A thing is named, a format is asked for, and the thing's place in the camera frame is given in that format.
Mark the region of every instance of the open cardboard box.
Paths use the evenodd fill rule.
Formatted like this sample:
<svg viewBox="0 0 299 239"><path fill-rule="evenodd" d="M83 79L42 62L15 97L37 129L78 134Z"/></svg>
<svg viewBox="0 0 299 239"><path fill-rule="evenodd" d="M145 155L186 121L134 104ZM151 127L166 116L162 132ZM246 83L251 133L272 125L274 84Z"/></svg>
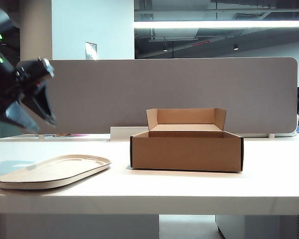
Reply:
<svg viewBox="0 0 299 239"><path fill-rule="evenodd" d="M131 167L243 170L244 139L223 131L225 109L147 110L149 131L131 136Z"/></svg>

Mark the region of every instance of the beige tray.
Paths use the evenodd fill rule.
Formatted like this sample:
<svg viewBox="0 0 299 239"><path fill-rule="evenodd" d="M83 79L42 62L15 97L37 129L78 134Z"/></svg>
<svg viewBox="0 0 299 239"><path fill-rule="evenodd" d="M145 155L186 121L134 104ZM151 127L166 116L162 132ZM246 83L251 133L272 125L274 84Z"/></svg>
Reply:
<svg viewBox="0 0 299 239"><path fill-rule="evenodd" d="M48 189L64 186L107 169L110 160L91 155L63 155L0 176L0 188Z"/></svg>

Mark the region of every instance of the floor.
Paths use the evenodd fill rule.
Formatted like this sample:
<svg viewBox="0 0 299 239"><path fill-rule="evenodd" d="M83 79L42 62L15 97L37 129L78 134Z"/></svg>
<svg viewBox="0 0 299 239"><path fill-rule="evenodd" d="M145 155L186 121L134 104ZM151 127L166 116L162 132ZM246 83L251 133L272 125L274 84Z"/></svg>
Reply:
<svg viewBox="0 0 299 239"><path fill-rule="evenodd" d="M160 239L222 239L215 216L160 215Z"/></svg>

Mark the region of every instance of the white desk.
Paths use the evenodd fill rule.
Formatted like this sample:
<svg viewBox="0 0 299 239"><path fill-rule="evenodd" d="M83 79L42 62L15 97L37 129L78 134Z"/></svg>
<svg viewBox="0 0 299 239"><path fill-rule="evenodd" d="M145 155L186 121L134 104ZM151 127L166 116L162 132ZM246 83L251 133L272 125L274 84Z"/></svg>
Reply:
<svg viewBox="0 0 299 239"><path fill-rule="evenodd" d="M299 135L245 139L242 173L133 170L129 142L98 138L0 139L0 173L62 154L112 161L57 189L0 189L0 214L299 215Z"/></svg>

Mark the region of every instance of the box flap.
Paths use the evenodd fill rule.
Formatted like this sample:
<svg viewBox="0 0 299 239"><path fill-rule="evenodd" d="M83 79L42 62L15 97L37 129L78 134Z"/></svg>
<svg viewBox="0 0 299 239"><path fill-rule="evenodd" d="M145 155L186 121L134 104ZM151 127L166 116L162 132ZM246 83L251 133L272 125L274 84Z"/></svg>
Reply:
<svg viewBox="0 0 299 239"><path fill-rule="evenodd" d="M147 110L149 130L153 131L222 131L226 110L151 109Z"/></svg>
<svg viewBox="0 0 299 239"><path fill-rule="evenodd" d="M222 131L214 124L158 124L151 131Z"/></svg>

